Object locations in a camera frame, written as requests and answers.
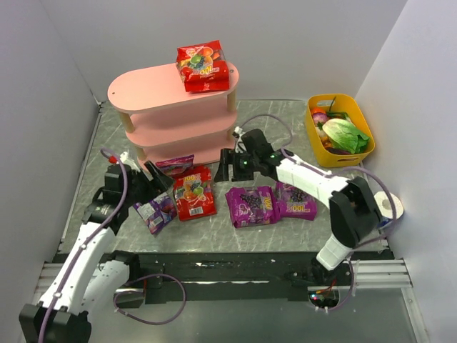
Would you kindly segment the purple Fox's berries bag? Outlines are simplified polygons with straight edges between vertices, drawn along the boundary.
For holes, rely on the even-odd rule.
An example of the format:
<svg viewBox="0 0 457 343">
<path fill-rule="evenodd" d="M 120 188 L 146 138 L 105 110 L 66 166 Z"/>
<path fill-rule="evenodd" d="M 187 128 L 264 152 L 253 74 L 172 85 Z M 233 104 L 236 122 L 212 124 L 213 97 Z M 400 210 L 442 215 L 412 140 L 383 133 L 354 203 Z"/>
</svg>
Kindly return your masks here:
<svg viewBox="0 0 457 343">
<path fill-rule="evenodd" d="M 165 175 L 174 177 L 183 174 L 194 165 L 194 155 L 187 155 L 156 162 L 156 167 Z"/>
<path fill-rule="evenodd" d="M 144 204 L 135 203 L 133 208 L 143 219 L 151 234 L 158 234 L 177 216 L 175 204 L 167 193 L 162 193 Z"/>
</svg>

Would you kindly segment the red fruit candy bag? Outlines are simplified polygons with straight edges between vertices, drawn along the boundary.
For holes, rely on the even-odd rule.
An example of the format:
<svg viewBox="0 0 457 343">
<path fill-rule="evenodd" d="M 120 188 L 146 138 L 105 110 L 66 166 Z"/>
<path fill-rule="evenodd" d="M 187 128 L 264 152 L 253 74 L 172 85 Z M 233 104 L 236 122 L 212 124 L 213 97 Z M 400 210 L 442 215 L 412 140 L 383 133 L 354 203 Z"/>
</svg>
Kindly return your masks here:
<svg viewBox="0 0 457 343">
<path fill-rule="evenodd" d="M 174 200 L 180 221 L 217 213 L 211 183 L 211 170 L 203 165 L 195 166 L 175 178 Z"/>
<path fill-rule="evenodd" d="M 230 88 L 229 66 L 219 40 L 179 47 L 176 68 L 188 93 Z"/>
</svg>

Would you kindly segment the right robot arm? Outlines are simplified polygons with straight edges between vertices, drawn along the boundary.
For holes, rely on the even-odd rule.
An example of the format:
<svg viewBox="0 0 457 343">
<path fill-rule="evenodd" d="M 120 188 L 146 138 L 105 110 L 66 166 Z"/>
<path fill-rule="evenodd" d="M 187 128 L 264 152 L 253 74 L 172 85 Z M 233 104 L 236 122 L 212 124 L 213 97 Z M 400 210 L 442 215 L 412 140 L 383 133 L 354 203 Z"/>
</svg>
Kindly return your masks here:
<svg viewBox="0 0 457 343">
<path fill-rule="evenodd" d="M 329 210 L 331 235 L 316 255 L 326 271 L 333 271 L 349 254 L 361 247 L 381 220 L 381 212 L 368 183 L 361 177 L 348 179 L 324 171 L 305 162 L 296 154 L 280 148 L 273 149 L 260 129 L 243 131 L 236 127 L 244 149 L 222 150 L 218 171 L 211 188 L 216 193 L 216 214 L 173 220 L 165 230 L 172 232 L 170 244 L 190 252 L 194 246 L 189 239 L 196 229 L 212 240 L 217 230 L 238 233 L 229 214 L 226 194 L 234 187 L 264 189 L 275 182 L 296 187 L 312 196 Z"/>
</svg>

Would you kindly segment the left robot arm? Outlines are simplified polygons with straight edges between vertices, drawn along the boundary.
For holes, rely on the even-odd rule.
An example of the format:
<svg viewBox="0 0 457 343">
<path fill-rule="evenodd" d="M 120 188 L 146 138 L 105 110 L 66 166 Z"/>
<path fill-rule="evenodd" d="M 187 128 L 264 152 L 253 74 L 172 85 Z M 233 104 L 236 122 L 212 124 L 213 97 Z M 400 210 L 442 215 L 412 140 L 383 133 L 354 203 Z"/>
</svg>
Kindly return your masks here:
<svg viewBox="0 0 457 343">
<path fill-rule="evenodd" d="M 152 162 L 146 171 L 110 165 L 104 184 L 84 210 L 79 233 L 59 273 L 36 304 L 25 304 L 19 322 L 26 342 L 88 342 L 96 310 L 121 286 L 141 275 L 139 256 L 115 251 L 96 268 L 135 204 L 145 204 L 174 184 Z"/>
</svg>

